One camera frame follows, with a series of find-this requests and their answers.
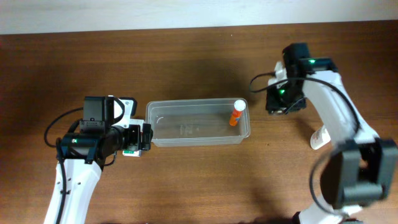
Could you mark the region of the clear plastic container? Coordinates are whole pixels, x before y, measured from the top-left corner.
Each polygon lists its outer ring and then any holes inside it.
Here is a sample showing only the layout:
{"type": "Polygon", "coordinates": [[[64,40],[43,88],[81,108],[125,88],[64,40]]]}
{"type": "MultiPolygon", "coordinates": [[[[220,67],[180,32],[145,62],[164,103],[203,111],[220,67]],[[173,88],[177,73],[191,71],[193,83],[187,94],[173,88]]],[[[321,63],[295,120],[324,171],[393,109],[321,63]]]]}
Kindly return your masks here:
{"type": "Polygon", "coordinates": [[[152,126],[157,147],[240,144],[251,134],[244,98],[152,101],[147,104],[146,122],[152,126]],[[238,124],[231,126],[236,100],[244,100],[246,109],[238,124]]]}

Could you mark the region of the orange glue stick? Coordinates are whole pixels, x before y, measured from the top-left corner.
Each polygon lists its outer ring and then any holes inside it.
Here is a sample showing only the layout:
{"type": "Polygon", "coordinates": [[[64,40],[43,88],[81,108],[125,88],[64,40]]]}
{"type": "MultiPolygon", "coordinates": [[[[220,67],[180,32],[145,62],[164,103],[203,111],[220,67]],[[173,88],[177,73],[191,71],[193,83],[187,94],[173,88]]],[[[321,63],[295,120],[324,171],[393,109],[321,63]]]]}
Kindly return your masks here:
{"type": "Polygon", "coordinates": [[[231,126],[236,126],[243,111],[246,109],[246,103],[244,100],[236,100],[233,106],[234,108],[229,119],[229,124],[231,126]]]}

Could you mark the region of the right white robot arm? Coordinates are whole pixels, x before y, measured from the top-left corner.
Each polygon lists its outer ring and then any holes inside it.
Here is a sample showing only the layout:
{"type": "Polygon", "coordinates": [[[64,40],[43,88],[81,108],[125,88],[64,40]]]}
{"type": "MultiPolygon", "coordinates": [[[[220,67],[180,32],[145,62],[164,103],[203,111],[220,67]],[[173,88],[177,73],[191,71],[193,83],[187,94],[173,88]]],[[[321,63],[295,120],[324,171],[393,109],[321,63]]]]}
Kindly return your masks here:
{"type": "Polygon", "coordinates": [[[381,139],[361,117],[330,58],[313,58],[307,44],[290,44],[269,80],[266,110],[287,114],[309,100],[328,131],[333,150],[313,165],[309,181],[322,164],[320,196],[297,212],[292,223],[346,223],[350,215],[388,197],[397,162],[397,144],[381,139]]]}

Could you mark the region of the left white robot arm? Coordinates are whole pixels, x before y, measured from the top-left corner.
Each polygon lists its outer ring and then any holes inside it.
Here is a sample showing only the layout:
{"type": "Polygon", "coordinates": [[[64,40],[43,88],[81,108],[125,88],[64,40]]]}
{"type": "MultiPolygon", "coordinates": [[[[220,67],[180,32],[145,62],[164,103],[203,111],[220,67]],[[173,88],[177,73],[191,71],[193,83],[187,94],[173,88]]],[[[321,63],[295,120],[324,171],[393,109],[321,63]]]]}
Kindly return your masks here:
{"type": "Polygon", "coordinates": [[[118,151],[148,151],[153,130],[150,124],[110,126],[87,133],[75,130],[82,121],[75,121],[55,143],[57,166],[55,185],[45,223],[84,223],[94,189],[106,162],[118,151]]]}

